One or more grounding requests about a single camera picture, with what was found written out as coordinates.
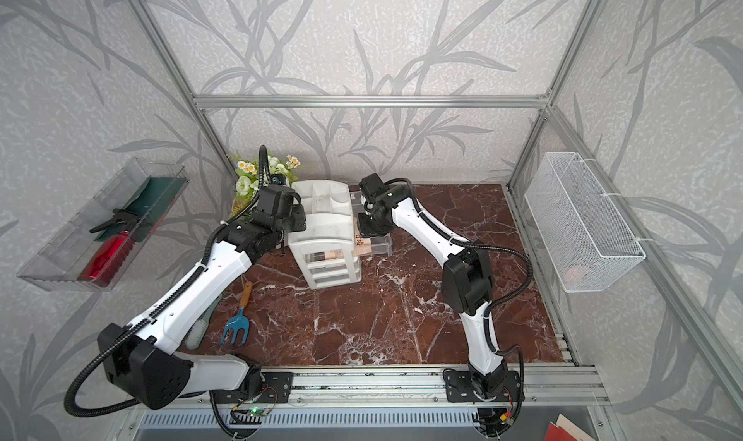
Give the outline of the beige printed postcard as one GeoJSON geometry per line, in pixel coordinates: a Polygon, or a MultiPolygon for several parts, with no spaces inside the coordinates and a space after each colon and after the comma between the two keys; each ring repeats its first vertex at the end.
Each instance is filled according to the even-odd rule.
{"type": "Polygon", "coordinates": [[[354,252],[358,256],[388,255],[391,249],[390,243],[391,238],[389,235],[364,238],[357,234],[355,236],[354,252]]]}

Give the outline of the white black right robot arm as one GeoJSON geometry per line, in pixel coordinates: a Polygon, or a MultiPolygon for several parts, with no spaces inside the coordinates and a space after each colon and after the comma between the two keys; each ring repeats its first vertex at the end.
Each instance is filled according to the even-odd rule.
{"type": "Polygon", "coordinates": [[[358,216],[362,235],[375,237],[402,229],[441,266],[441,294],[460,315],[466,333],[473,392],[485,402],[495,400],[509,369],[491,322],[495,307],[491,248],[468,241],[436,220],[419,202],[408,179],[385,182],[373,173],[360,182],[359,189],[364,201],[364,212],[358,216]]]}

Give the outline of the white plastic drawer organizer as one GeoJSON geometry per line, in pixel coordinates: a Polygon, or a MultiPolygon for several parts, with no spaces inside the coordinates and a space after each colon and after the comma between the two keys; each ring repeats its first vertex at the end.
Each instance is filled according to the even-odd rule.
{"type": "Polygon", "coordinates": [[[323,289],[361,280],[355,254],[353,211],[348,185],[329,180],[298,181],[292,188],[301,196],[307,229],[288,235],[288,245],[311,289],[323,289]],[[313,261],[323,251],[344,252],[344,259],[313,261]]]}

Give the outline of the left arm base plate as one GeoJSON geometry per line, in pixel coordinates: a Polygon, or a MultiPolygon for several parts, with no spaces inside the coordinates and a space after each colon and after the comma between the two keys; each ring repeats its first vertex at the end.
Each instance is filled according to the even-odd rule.
{"type": "Polygon", "coordinates": [[[286,404],[292,390],[294,374],[290,371],[269,371],[249,380],[247,391],[216,391],[216,404],[257,402],[258,404],[286,404]]]}

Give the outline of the clear plastic drawer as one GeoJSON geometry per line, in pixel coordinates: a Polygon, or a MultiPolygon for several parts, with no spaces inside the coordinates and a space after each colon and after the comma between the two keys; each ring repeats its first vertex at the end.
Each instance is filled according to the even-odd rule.
{"type": "Polygon", "coordinates": [[[355,233],[355,254],[358,256],[391,255],[393,251],[393,241],[390,234],[380,237],[363,237],[360,233],[358,214],[363,214],[364,212],[364,199],[362,193],[360,191],[352,191],[350,193],[350,200],[353,211],[352,218],[355,233]]]}

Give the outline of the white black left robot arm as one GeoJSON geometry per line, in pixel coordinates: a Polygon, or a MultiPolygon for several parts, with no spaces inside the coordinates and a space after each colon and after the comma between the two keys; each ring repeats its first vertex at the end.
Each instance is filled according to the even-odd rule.
{"type": "Polygon", "coordinates": [[[210,236],[201,261],[155,305],[127,326],[107,326],[99,336],[110,383],[129,395],[127,406],[160,409],[180,396],[209,391],[247,394],[259,370],[232,355],[189,357],[179,352],[197,319],[238,276],[272,251],[290,232],[306,228],[300,195],[285,185],[259,191],[248,221],[222,223],[210,236]]]}

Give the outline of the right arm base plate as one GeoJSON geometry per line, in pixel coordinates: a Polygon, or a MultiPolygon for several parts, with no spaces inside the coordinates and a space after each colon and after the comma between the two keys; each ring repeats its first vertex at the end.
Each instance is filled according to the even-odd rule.
{"type": "Polygon", "coordinates": [[[522,402],[524,392],[520,373],[507,369],[497,371],[497,377],[501,377],[495,388],[489,389],[487,396],[478,394],[479,387],[474,383],[470,371],[456,371],[447,367],[442,371],[445,384],[447,402],[522,402]]]}

